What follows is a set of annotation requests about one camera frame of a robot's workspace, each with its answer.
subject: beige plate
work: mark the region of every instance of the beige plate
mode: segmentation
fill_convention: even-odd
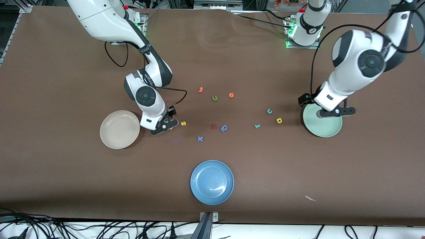
[[[113,149],[130,146],[139,135],[139,119],[129,111],[115,111],[103,120],[100,139]]]

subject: blue plate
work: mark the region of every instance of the blue plate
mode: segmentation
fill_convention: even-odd
[[[226,201],[232,194],[233,185],[232,171],[217,160],[200,163],[190,178],[193,195],[207,205],[217,205]]]

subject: plate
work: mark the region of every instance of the plate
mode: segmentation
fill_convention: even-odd
[[[319,137],[332,137],[336,135],[343,126],[342,117],[319,118],[317,112],[322,107],[316,104],[307,105],[303,112],[303,121],[307,129]]]
[[[139,119],[129,111],[115,111],[100,126],[100,139],[113,149],[130,146],[139,136]]]
[[[208,160],[196,166],[190,178],[190,188],[197,200],[207,205],[226,201],[234,186],[230,168],[217,160]]]

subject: brown table surface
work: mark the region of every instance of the brown table surface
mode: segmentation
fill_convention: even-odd
[[[330,14],[324,32],[384,18]],[[330,51],[345,30],[318,52],[314,88],[333,71]],[[35,6],[22,16],[0,68],[2,206],[77,218],[194,221],[218,211],[224,222],[425,225],[420,52],[350,96],[357,113],[336,136],[319,138],[303,127],[297,105],[309,90],[313,51],[286,49],[281,28],[222,10],[158,10],[147,37],[173,70],[169,87],[189,91],[176,106],[187,125],[157,136],[142,129],[132,146],[113,150],[99,127],[117,110],[140,117],[123,80],[142,56],[131,47],[127,65],[115,66],[70,8]],[[417,46],[413,31],[409,45]],[[109,50],[124,62],[125,46]],[[166,103],[182,97],[160,93]],[[189,185],[209,159],[235,178],[217,206],[197,201]]]

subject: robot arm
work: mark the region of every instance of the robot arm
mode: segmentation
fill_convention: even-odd
[[[310,0],[306,11],[295,15],[296,25],[288,36],[298,45],[312,45],[319,38],[329,12],[331,4],[328,0]]]
[[[153,130],[153,134],[172,128],[175,122],[164,123],[162,119],[172,117],[175,111],[166,109],[156,87],[168,85],[173,73],[137,26],[129,20],[129,16],[135,12],[124,10],[119,0],[68,0],[68,3],[92,37],[100,41],[127,42],[147,57],[149,64],[126,76],[125,91],[143,112],[141,126]]]
[[[324,110],[322,117],[339,117],[355,113],[353,107],[339,107],[342,101],[376,80],[384,71],[398,66],[405,57],[392,46],[406,48],[408,23],[411,11],[416,9],[413,0],[395,1],[388,20],[385,37],[378,33],[350,30],[344,33],[332,49],[335,70],[313,95],[304,94],[298,101],[301,106],[316,103]]]

